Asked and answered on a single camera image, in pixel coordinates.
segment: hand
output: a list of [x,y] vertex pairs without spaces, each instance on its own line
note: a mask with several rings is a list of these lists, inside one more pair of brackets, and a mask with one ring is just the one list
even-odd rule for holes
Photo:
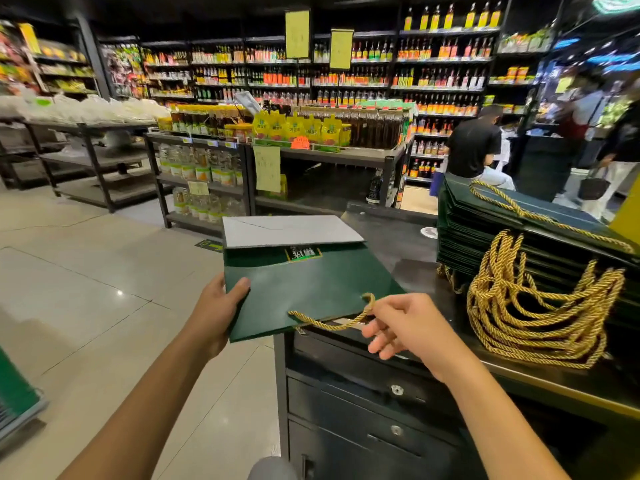
[[610,153],[607,156],[605,156],[601,161],[600,164],[598,165],[598,168],[604,168],[604,167],[608,167],[609,164],[613,161],[613,159],[616,157],[615,153]]
[[378,353],[382,360],[408,349],[444,383],[460,364],[477,361],[426,294],[379,299],[371,313],[376,318],[364,326],[362,334],[366,338],[374,337],[369,352]]
[[236,314],[237,304],[249,293],[249,278],[242,278],[225,293],[225,274],[220,273],[204,287],[191,316],[179,336],[212,359],[227,345],[227,329]]

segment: shelf label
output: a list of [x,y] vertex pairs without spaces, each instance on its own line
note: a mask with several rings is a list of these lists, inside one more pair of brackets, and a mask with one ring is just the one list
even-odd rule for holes
[[329,68],[350,69],[353,30],[331,30]]
[[285,42],[288,59],[306,59],[309,56],[309,10],[289,11],[284,14]]
[[209,187],[206,182],[189,181],[188,183],[191,195],[209,195]]
[[254,146],[256,190],[280,193],[280,147]]

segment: yellow package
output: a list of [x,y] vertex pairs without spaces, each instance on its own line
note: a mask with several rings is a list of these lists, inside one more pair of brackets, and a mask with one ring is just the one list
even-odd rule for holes
[[342,130],[342,121],[336,120],[335,115],[331,118],[325,118],[322,124],[322,144],[334,146],[340,144],[340,131]]
[[305,120],[305,132],[311,143],[320,143],[320,134],[322,133],[322,121],[316,120],[313,115]]
[[297,112],[287,118],[286,135],[288,141],[293,141],[298,136],[305,135],[305,119]]
[[282,141],[284,139],[284,130],[287,124],[287,117],[277,111],[272,111],[269,116],[271,117],[271,130],[269,131],[269,139]]
[[271,118],[268,111],[261,111],[255,115],[253,119],[253,137],[256,139],[265,139],[269,137],[271,129]]

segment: yellow bottle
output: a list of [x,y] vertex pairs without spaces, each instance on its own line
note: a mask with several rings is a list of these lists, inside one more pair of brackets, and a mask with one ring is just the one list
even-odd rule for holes
[[420,19],[420,30],[427,30],[429,24],[429,6],[424,7],[424,13]]
[[467,14],[467,20],[465,21],[465,28],[470,29],[473,28],[474,22],[476,21],[476,4],[471,3],[471,10]]
[[478,20],[478,28],[486,27],[486,23],[489,21],[489,2],[485,3],[482,13],[480,14],[480,20]]
[[449,5],[449,11],[444,17],[444,28],[450,29],[453,23],[453,3]]
[[501,1],[498,1],[498,5],[495,6],[495,9],[493,10],[493,13],[491,14],[491,21],[489,22],[489,26],[490,27],[497,27],[498,23],[500,22],[500,14],[502,14],[502,11],[500,10],[500,5],[502,4]]
[[406,18],[404,19],[404,30],[411,30],[412,21],[413,21],[413,14],[411,13],[411,7],[409,7],[409,12],[406,14]]
[[438,30],[439,23],[440,23],[440,5],[436,5],[436,11],[431,17],[431,30]]

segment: twisted gold cord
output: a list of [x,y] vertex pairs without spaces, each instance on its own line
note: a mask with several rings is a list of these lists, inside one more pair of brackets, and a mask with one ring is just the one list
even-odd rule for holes
[[344,325],[327,325],[326,323],[318,322],[318,320],[313,320],[313,318],[306,316],[304,313],[300,313],[296,311],[289,312],[289,315],[293,315],[295,318],[297,318],[301,322],[315,325],[316,327],[322,328],[324,330],[331,330],[331,331],[347,330],[349,327],[354,326],[356,323],[363,321],[364,318],[373,309],[373,305],[376,302],[376,297],[373,296],[373,293],[364,293],[362,297],[367,298],[369,300],[369,303],[366,304],[366,306],[364,307],[364,310],[360,315],[358,315],[356,318],[354,318],[350,322],[345,323]]

